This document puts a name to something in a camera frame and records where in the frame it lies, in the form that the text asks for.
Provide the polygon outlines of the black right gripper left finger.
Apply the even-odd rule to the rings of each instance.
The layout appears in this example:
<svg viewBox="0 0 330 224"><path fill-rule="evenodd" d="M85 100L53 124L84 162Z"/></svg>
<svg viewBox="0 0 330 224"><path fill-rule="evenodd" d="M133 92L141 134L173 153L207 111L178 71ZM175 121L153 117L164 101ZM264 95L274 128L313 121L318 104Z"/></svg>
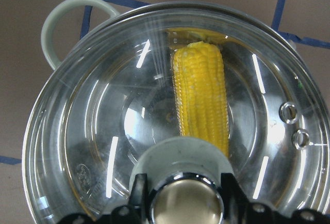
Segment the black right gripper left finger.
<svg viewBox="0 0 330 224"><path fill-rule="evenodd" d="M153 223L146 173L135 175L128 203L103 216L103 223Z"/></svg>

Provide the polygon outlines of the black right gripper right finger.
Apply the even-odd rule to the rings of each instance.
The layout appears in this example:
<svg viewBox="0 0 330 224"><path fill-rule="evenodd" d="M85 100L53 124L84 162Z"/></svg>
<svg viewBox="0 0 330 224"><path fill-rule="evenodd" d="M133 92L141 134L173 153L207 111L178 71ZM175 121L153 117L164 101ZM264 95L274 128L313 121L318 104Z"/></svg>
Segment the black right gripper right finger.
<svg viewBox="0 0 330 224"><path fill-rule="evenodd" d="M231 173L221 174L220 195L224 205L225 223L260 223L260 212L252 203Z"/></svg>

